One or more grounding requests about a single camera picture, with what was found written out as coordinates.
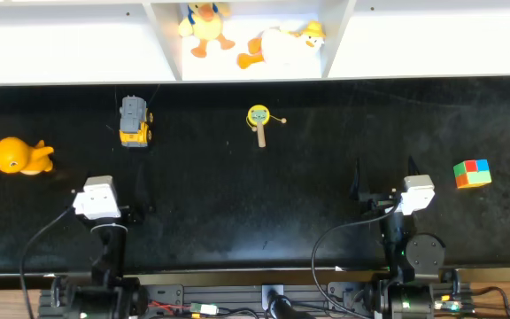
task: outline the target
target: yellow hat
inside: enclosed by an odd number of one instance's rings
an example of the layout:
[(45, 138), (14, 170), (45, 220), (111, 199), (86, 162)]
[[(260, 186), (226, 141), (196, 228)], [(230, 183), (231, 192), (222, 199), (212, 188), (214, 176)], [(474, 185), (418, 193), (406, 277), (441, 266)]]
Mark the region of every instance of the yellow hat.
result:
[(316, 36), (316, 37), (326, 37), (322, 32), (322, 24), (318, 21), (310, 21), (308, 23), (308, 27), (302, 30), (303, 35)]

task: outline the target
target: toy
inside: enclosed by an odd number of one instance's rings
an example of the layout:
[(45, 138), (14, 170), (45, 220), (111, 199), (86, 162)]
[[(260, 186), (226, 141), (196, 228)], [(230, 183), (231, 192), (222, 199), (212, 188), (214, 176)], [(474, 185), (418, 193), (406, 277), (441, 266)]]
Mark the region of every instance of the toy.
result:
[(269, 109), (263, 105), (252, 106), (247, 112), (247, 117), (245, 120), (247, 121), (247, 125), (249, 125), (251, 130), (253, 132), (257, 132), (259, 147), (267, 146), (265, 142), (265, 130), (263, 129), (263, 126), (267, 124), (271, 118), (280, 121), (282, 124), (287, 122), (287, 119), (278, 119), (271, 115)]
[(479, 187), (491, 183), (491, 173), (486, 159), (466, 160), (453, 167), (459, 189)]
[(52, 161), (49, 154), (54, 149), (44, 146), (40, 141), (35, 147), (17, 137), (6, 137), (0, 141), (0, 171), (13, 174), (21, 172), (25, 175), (37, 175), (52, 170)]
[(320, 50), (326, 35), (320, 22), (311, 21), (300, 34), (270, 28), (261, 37), (249, 41), (249, 53), (237, 57), (242, 69), (254, 63), (302, 64)]
[(218, 40), (222, 50), (233, 48), (236, 43), (226, 39), (221, 33), (224, 17), (230, 14), (229, 5), (225, 3), (189, 3), (188, 16), (178, 26), (178, 34), (185, 37), (194, 35), (200, 39), (200, 44), (192, 49), (192, 54), (198, 58), (205, 58), (206, 47), (211, 40)]
[(147, 103), (140, 97), (124, 97), (121, 100), (120, 139), (126, 147), (147, 147), (152, 139), (150, 125), (153, 121)]

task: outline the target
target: duck's beak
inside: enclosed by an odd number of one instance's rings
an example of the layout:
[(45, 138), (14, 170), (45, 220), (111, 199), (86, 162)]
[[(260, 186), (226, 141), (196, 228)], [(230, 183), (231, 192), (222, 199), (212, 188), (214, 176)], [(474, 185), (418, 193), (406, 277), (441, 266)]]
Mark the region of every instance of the duck's beak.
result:
[(210, 4), (204, 4), (198, 9), (198, 13), (200, 14), (200, 17), (202, 17), (205, 21), (212, 21), (213, 19), (213, 9)]

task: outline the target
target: red square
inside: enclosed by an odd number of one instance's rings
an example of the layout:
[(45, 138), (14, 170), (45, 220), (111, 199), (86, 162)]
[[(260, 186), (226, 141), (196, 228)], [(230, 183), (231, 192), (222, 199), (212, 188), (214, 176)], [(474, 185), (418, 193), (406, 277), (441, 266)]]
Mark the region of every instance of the red square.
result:
[(466, 165), (466, 172), (477, 172), (477, 163), (474, 160), (466, 160), (464, 165)]

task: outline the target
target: wooden handle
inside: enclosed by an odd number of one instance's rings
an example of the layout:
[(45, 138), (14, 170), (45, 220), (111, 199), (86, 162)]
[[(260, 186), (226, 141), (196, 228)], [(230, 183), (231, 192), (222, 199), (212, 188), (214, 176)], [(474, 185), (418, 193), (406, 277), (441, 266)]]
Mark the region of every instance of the wooden handle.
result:
[(259, 140), (259, 147), (265, 147), (265, 131), (263, 130), (263, 123), (257, 122), (257, 139)]

